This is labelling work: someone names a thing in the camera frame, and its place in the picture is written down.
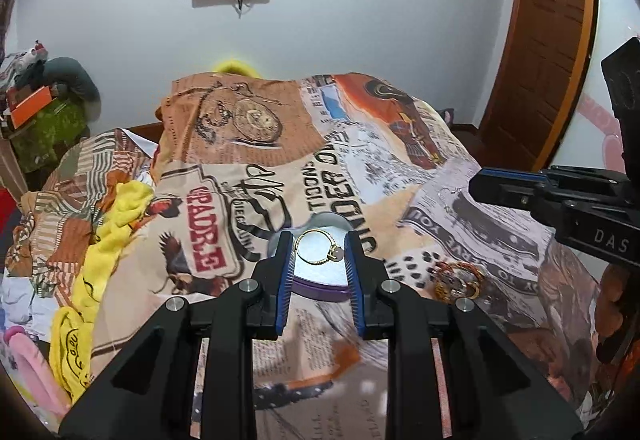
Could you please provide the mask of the grey stuffed cushion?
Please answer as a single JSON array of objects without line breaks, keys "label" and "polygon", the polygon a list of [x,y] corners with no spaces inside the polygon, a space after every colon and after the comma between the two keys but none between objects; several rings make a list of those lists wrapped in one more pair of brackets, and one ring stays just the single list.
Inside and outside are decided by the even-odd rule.
[{"label": "grey stuffed cushion", "polygon": [[68,91],[88,103],[96,103],[100,93],[88,72],[76,59],[55,57],[43,62],[38,60],[29,65],[14,79],[17,88],[28,85],[32,91],[46,85],[64,84]]}]

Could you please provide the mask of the yellow plastic hoop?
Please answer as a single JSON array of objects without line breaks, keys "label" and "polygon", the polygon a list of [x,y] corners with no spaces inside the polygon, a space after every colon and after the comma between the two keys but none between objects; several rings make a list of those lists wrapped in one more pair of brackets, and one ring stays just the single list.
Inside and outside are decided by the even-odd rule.
[{"label": "yellow plastic hoop", "polygon": [[218,62],[213,67],[214,74],[237,74],[242,77],[256,78],[260,79],[262,77],[261,74],[252,66],[248,65],[246,62],[241,62],[237,59],[227,59],[223,62]]}]

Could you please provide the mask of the dark purple bag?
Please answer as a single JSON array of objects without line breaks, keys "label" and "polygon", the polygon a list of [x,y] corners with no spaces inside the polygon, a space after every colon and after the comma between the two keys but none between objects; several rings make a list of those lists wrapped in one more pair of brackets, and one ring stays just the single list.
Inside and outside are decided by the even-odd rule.
[{"label": "dark purple bag", "polygon": [[448,127],[454,124],[454,108],[445,108],[439,111],[439,116]]}]

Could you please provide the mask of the green patterned bag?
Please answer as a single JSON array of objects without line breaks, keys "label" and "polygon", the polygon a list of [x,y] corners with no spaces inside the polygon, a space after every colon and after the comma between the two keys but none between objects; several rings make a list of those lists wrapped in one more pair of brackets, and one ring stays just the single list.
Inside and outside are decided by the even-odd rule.
[{"label": "green patterned bag", "polygon": [[89,134],[85,109],[76,100],[54,100],[9,135],[24,173],[58,163],[81,137]]}]

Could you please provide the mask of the orange box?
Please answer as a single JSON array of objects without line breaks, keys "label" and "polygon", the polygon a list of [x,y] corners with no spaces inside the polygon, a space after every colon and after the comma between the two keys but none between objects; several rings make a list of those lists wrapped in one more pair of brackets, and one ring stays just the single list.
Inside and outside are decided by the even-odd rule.
[{"label": "orange box", "polygon": [[52,102],[51,89],[47,85],[38,88],[37,91],[25,97],[21,103],[16,104],[15,107],[11,109],[12,125],[15,129],[21,128],[29,119],[32,119],[41,109],[47,107]]}]

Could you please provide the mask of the red box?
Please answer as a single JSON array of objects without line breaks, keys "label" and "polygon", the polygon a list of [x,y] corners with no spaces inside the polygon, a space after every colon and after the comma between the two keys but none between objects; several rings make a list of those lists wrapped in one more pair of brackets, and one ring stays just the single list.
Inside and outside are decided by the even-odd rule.
[{"label": "red box", "polygon": [[21,212],[9,189],[0,187],[0,233],[2,238],[8,237],[21,220]]}]

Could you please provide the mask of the brown wooden door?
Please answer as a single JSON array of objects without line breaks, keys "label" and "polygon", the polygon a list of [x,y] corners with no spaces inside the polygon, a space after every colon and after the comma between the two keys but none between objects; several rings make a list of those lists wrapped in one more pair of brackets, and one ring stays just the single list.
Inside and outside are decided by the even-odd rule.
[{"label": "brown wooden door", "polygon": [[538,171],[550,163],[585,80],[597,0],[513,0],[478,138],[480,163]]}]

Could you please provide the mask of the purple heart-shaped jewelry box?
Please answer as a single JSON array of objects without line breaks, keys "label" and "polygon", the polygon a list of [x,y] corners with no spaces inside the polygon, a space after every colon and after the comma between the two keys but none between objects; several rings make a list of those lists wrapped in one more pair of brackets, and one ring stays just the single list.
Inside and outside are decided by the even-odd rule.
[{"label": "purple heart-shaped jewelry box", "polygon": [[294,237],[294,293],[324,302],[349,298],[344,242],[351,230],[350,223],[333,212],[317,213],[306,223],[285,229]]}]

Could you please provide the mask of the printed patchwork bed blanket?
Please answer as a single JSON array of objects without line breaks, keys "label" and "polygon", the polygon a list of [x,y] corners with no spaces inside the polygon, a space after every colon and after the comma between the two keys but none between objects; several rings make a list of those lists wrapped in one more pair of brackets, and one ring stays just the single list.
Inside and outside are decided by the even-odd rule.
[{"label": "printed patchwork bed blanket", "polygon": [[[23,327],[49,363],[55,312],[70,304],[117,185],[130,181],[153,197],[96,316],[91,384],[169,298],[220,296],[250,277],[285,229],[333,212],[419,295],[468,286],[578,416],[594,414],[596,280],[527,213],[471,197],[480,167],[423,100],[364,74],[194,74],[174,83],[160,120],[157,144],[124,129],[78,142],[21,199],[1,278],[1,364],[47,429],[80,398],[62,418],[40,408],[4,332]],[[386,345],[358,337],[347,300],[293,291],[283,336],[253,353],[260,438],[382,436]]]}]

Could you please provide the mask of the yellow cloth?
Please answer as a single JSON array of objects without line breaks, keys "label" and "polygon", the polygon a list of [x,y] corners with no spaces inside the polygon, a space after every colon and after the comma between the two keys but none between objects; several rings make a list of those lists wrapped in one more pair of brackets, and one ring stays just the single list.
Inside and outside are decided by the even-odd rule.
[{"label": "yellow cloth", "polygon": [[70,304],[55,312],[49,364],[54,380],[73,403],[92,382],[93,327],[106,286],[152,197],[152,187],[140,181],[117,185],[114,203],[96,229],[96,240],[75,278]]}]

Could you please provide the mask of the pink cloth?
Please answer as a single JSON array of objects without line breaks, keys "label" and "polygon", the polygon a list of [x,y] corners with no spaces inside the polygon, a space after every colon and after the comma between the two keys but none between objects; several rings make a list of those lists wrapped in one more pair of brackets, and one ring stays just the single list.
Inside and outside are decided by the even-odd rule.
[{"label": "pink cloth", "polygon": [[32,400],[56,418],[62,418],[70,408],[70,397],[55,380],[35,342],[21,326],[8,328],[3,338]]}]

